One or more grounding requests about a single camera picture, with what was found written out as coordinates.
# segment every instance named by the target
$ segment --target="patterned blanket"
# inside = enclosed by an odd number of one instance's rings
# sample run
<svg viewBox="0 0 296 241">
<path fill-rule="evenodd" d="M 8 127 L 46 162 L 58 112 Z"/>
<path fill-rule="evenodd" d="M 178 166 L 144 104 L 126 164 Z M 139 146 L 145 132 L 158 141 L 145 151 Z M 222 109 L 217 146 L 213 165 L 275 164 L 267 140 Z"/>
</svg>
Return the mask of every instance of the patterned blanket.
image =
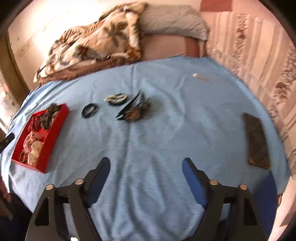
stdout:
<svg viewBox="0 0 296 241">
<path fill-rule="evenodd" d="M 141 58 L 138 17 L 145 2 L 117 5 L 98 21 L 65 31 L 49 51 L 34 77 L 43 85 L 52 80 L 77 77 Z"/>
</svg>

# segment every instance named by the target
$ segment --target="cushion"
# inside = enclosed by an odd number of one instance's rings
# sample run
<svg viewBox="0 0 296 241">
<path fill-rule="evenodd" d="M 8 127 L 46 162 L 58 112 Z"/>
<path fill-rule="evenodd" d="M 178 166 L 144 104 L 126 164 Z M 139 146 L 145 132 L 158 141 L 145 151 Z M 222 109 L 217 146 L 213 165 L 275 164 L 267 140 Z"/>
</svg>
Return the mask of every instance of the cushion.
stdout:
<svg viewBox="0 0 296 241">
<path fill-rule="evenodd" d="M 207 28 L 200 13 L 189 5 L 149 5 L 139 17 L 146 34 L 171 34 L 207 39 Z"/>
<path fill-rule="evenodd" d="M 141 61 L 174 56 L 201 57 L 198 40 L 190 37 L 166 34 L 145 34 L 141 38 L 141 47 Z"/>
</svg>

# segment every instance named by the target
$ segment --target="metal screw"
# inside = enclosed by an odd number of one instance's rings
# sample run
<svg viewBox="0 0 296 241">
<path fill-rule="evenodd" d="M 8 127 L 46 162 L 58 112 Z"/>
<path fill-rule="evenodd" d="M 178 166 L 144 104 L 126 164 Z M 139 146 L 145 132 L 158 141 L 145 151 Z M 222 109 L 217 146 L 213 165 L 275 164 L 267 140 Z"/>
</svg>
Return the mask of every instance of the metal screw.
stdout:
<svg viewBox="0 0 296 241">
<path fill-rule="evenodd" d="M 242 190 L 247 190 L 248 189 L 248 186 L 246 184 L 241 184 L 239 186 L 239 188 L 242 189 Z"/>
<path fill-rule="evenodd" d="M 204 80 L 205 82 L 209 82 L 209 80 L 207 78 L 204 78 L 202 76 L 199 76 L 197 73 L 194 73 L 192 75 L 193 78 L 199 78 L 200 80 Z"/>
<path fill-rule="evenodd" d="M 54 188 L 54 185 L 52 185 L 52 184 L 48 184 L 46 186 L 46 190 L 52 190 L 53 188 Z"/>
<path fill-rule="evenodd" d="M 210 180 L 210 184 L 213 185 L 213 186 L 217 186 L 218 185 L 218 181 L 215 180 L 215 179 L 211 179 Z"/>
<path fill-rule="evenodd" d="M 81 178 L 79 178 L 79 179 L 77 179 L 77 180 L 75 181 L 75 184 L 76 184 L 76 185 L 81 185 L 82 183 L 84 183 L 84 180 L 81 179 Z"/>
</svg>

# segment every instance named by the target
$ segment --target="red box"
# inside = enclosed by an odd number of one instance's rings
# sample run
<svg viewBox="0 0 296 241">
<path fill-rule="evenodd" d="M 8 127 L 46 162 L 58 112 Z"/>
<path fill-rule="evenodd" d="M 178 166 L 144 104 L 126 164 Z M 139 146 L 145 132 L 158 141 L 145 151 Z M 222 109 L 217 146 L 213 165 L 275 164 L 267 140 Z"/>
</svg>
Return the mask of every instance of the red box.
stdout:
<svg viewBox="0 0 296 241">
<path fill-rule="evenodd" d="M 46 168 L 47 168 L 47 162 L 49 160 L 50 154 L 51 154 L 52 149 L 54 147 L 54 143 L 55 143 L 57 136 L 58 136 L 58 134 L 65 122 L 66 117 L 68 116 L 68 114 L 70 112 L 68 107 L 66 106 L 66 104 L 61 104 L 59 106 L 61 107 L 61 110 L 60 110 L 59 114 L 57 115 L 52 127 L 49 130 L 43 130 L 42 128 L 40 128 L 40 130 L 38 131 L 38 133 L 40 135 L 42 135 L 42 137 L 43 137 L 41 139 L 41 141 L 43 142 L 43 148 L 40 152 L 36 167 L 30 166 L 26 163 L 19 162 L 19 158 L 20 158 L 20 154 L 23 150 L 23 143 L 25 141 L 25 138 L 29 134 L 28 126 L 29 126 L 29 123 L 32 119 L 32 116 L 40 115 L 40 114 L 42 115 L 46 112 L 46 110 L 42 110 L 42 111 L 32 114 L 31 118 L 27 122 L 24 130 L 22 131 L 22 133 L 17 141 L 17 144 L 15 146 L 15 150 L 13 151 L 13 154 L 11 157 L 12 161 L 14 161 L 15 163 L 17 163 L 23 167 L 29 168 L 31 170 L 45 173 Z"/>
</svg>

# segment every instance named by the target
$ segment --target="black hair tie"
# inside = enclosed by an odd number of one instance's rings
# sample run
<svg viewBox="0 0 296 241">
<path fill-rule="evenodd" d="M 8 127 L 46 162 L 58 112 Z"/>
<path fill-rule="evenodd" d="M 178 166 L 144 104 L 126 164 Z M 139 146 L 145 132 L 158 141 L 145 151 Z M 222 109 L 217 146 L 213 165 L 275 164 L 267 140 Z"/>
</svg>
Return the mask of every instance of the black hair tie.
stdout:
<svg viewBox="0 0 296 241">
<path fill-rule="evenodd" d="M 97 104 L 90 103 L 83 108 L 81 115 L 83 118 L 90 118 L 97 112 L 98 108 L 99 106 Z"/>
</svg>

